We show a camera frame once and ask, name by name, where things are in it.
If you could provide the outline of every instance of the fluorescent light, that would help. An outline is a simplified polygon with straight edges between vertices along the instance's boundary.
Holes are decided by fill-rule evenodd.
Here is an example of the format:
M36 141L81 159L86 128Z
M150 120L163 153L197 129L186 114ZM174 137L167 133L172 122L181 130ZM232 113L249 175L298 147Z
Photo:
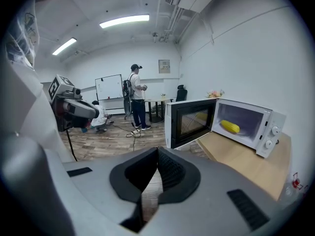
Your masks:
M102 28L106 28L106 27L115 26L115 25L124 24L124 23L148 21L148 20L149 20L149 15L139 15L139 16L125 17L125 18L118 18L118 19L114 19L108 22L101 23L99 25Z
M77 40L73 37L68 42L65 42L63 45L61 45L57 50L54 51L53 55L58 55L61 53L65 48L67 48L69 45L72 45L73 43L77 42Z

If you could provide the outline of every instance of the yellow corn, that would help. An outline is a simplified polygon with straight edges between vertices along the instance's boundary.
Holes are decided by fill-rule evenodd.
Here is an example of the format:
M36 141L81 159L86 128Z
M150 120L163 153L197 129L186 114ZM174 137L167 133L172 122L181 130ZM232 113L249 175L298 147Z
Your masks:
M203 120L203 121L207 121L208 114L198 113L198 114L196 114L196 118L200 119L200 120Z
M233 132L233 133L240 132L240 127L236 124L229 122L229 121L222 120L221 125L229 132Z

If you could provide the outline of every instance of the wooden table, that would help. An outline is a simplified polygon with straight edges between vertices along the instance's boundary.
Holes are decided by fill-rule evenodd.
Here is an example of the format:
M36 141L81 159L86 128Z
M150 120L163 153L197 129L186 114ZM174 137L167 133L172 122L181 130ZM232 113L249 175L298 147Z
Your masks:
M291 138L288 135L282 133L268 158L215 132L201 137L197 143L211 160L232 167L278 200L290 165Z
M145 102L148 102L149 104L149 117L150 117L150 122L159 122L164 120L164 101L166 100L171 100L171 98L160 98L160 99L145 99ZM161 102L161 118L159 119L158 117L158 102ZM152 110L151 110L151 102L156 103L156 118L154 121L152 121Z

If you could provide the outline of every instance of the microwave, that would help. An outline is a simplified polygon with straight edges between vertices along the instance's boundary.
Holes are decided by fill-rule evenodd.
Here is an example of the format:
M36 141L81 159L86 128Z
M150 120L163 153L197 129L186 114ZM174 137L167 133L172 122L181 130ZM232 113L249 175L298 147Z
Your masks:
M268 108L221 98L171 102L165 108L166 145L178 148L212 131L267 158L285 118Z

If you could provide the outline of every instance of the ceiling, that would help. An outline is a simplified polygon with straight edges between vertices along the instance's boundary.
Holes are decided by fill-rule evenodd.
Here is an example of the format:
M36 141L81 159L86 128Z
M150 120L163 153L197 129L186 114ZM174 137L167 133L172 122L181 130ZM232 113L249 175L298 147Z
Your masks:
M62 51L56 59L69 63L77 57L89 55L98 49L126 42L157 41L165 34L174 5L160 0L156 27L158 0L51 0L36 4L36 17L40 35L39 52L45 57L74 37L77 42ZM125 16L149 14L148 22L134 22L102 29L99 23ZM190 18L185 11L168 41L176 39Z

